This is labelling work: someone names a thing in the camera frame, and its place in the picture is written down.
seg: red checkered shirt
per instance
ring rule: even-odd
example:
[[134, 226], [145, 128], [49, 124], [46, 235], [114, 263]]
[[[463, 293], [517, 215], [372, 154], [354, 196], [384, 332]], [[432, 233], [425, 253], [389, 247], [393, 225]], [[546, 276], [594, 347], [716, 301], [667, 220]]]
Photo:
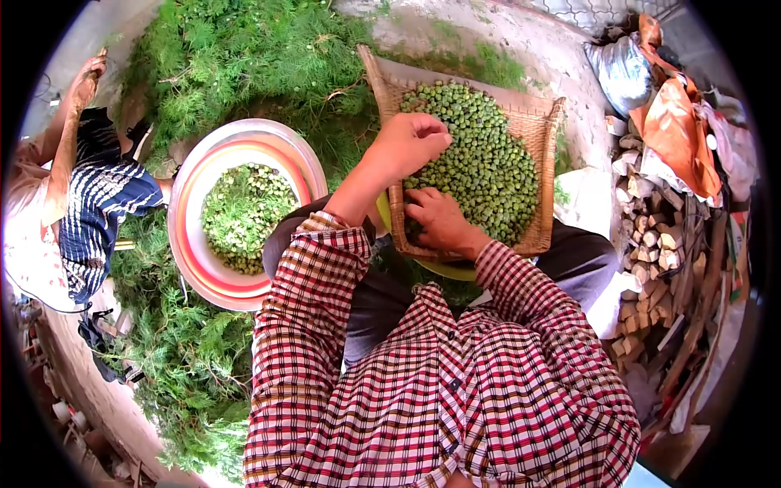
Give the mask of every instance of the red checkered shirt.
[[256, 317], [248, 486], [619, 486], [637, 456], [632, 401], [579, 305], [493, 241], [493, 300], [454, 320], [420, 287], [390, 336], [340, 377], [362, 228], [313, 213]]

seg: shirt cuff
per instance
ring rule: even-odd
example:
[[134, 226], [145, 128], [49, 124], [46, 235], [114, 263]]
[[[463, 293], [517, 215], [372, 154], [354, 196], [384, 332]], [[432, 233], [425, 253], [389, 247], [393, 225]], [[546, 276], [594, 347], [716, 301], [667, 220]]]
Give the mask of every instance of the shirt cuff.
[[494, 277], [504, 263], [515, 255], [515, 251], [508, 248], [498, 240], [492, 240], [477, 255], [475, 270], [477, 271], [476, 283], [479, 287], [490, 287]]
[[369, 239], [363, 227], [350, 227], [341, 217], [328, 212], [313, 212], [298, 228], [295, 235], [350, 252], [366, 262], [371, 257]]

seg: orange bag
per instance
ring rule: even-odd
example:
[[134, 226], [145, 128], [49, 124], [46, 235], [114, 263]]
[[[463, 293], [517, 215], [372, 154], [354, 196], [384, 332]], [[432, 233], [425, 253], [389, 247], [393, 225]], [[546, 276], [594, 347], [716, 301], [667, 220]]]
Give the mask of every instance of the orange bag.
[[[707, 122], [697, 118], [692, 101], [699, 99], [694, 82], [656, 54], [662, 39], [656, 19], [640, 14], [640, 51], [669, 78], [646, 105], [629, 111], [645, 144], [703, 198], [719, 192], [722, 182], [705, 144]], [[680, 78], [686, 80], [684, 88]]]

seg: hand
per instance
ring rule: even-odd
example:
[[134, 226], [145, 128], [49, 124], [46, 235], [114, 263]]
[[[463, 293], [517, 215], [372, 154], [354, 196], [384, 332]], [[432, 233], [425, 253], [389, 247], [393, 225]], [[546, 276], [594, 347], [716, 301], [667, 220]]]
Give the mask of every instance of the hand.
[[106, 48], [101, 49], [97, 56], [89, 58], [87, 62], [79, 69], [73, 82], [70, 84], [68, 94], [66, 95], [66, 104], [70, 104], [75, 110], [84, 110], [95, 97], [98, 89], [98, 79], [106, 71]]
[[418, 236], [420, 244], [443, 251], [457, 252], [470, 261], [477, 260], [483, 248], [490, 243], [478, 226], [464, 218], [458, 203], [450, 194], [442, 194], [436, 188], [407, 190], [418, 204], [407, 204], [405, 213], [420, 222], [424, 233]]
[[453, 137], [427, 113], [397, 113], [383, 125], [361, 164], [383, 178], [384, 187], [421, 169], [448, 148]]
[[71, 94], [70, 107], [74, 112], [81, 113], [82, 110], [90, 105], [98, 91], [98, 82], [94, 74], [88, 73], [87, 76], [75, 87]]

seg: woven basket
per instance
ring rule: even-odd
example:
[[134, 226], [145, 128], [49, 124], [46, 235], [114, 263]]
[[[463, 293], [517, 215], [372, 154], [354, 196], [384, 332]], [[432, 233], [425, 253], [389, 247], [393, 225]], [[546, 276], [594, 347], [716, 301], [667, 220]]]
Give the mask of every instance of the woven basket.
[[[492, 87], [466, 78], [426, 71], [388, 61], [374, 56], [365, 45], [358, 46], [358, 53], [366, 66], [369, 84], [380, 109], [380, 123], [385, 124], [399, 112], [404, 94], [414, 90], [418, 84], [434, 85], [436, 80], [447, 83], [468, 84], [486, 91], [496, 99], [502, 112], [510, 119], [508, 132], [513, 137], [526, 140], [526, 150], [532, 155], [537, 171], [537, 211], [529, 223], [521, 241], [513, 250], [523, 256], [536, 256], [551, 246], [553, 227], [553, 179], [554, 154], [556, 151], [556, 129], [564, 116], [565, 98], [555, 102], [546, 98], [532, 97], [518, 91]], [[424, 261], [446, 262], [463, 259], [452, 253], [419, 248], [407, 240], [404, 232], [404, 188], [396, 181], [388, 188], [390, 200], [390, 232], [396, 248], [403, 255]]]

